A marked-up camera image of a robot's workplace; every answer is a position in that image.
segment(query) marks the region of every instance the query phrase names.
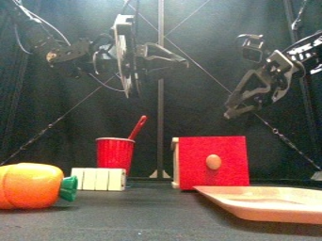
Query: black table surface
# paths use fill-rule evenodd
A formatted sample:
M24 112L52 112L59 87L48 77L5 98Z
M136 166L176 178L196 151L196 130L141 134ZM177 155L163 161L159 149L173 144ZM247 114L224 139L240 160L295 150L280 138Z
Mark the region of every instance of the black table surface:
M1 240L322 240L322 225L243 220L169 182L77 191L41 210L0 211Z

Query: black backdrop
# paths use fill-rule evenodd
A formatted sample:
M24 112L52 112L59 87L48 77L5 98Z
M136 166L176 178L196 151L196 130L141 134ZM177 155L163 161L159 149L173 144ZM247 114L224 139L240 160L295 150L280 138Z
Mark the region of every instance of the black backdrop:
M137 43L157 42L157 0L139 2ZM123 1L25 0L24 5L57 27L69 42L75 42L79 38L93 40L108 31ZM304 15L304 23L316 23L319 1L312 1L308 9L319 9L319 14ZM128 8L125 13L133 14L133 10ZM95 167L96 138L128 137L140 115L147 115L148 122L136 139L131 176L148 177L157 168L156 76L151 75L143 83L140 99L127 99L123 92L103 88L87 76L77 80L64 77L48 67L44 59L18 51L4 11L0 17L1 160L6 160L63 116L64 119L8 163L55 164L65 174L72 167ZM308 158L322 164L304 108L307 100L298 82L291 83L287 96L258 112L270 127L251 114L235 120L223 117L228 93L252 67L240 58L235 38L244 33L263 34L270 50L283 50L291 42L284 1L169 0L164 1L163 19L164 47L190 60L187 71L172 71L163 77L165 172L172 175L172 137L244 135L252 179L308 178L314 172L311 164L270 128L276 128ZM318 27L318 24L303 26L303 37ZM108 84L120 88L116 80ZM315 101L320 98L319 89L320 85L315 84L316 115L320 113L320 104Z

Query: plate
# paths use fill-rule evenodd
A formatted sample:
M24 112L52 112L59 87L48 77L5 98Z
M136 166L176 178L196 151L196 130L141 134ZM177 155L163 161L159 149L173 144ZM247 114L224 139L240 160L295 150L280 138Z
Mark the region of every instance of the plate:
M115 20L115 46L117 54L117 73L127 98L139 97L139 79L135 57L135 16L119 14Z
M275 186L195 186L232 215L254 221L322 224L322 191Z

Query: white block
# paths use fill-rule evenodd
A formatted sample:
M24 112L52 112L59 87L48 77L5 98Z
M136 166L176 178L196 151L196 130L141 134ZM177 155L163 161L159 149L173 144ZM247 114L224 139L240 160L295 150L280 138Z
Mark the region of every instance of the white block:
M107 191L109 169L96 169L96 191Z
M96 169L84 169L83 190L96 189Z
M108 191L123 191L125 188L125 169L109 169Z
M83 168L72 168L71 176L76 177L77 185L76 189L83 189L83 179L84 179L84 169Z

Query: wooden knob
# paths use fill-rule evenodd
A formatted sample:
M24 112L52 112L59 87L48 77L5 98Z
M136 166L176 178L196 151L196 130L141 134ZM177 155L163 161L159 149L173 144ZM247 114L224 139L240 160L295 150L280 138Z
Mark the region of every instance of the wooden knob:
M207 158L206 158L206 166L210 169L218 169L222 165L222 159L216 154L211 154Z

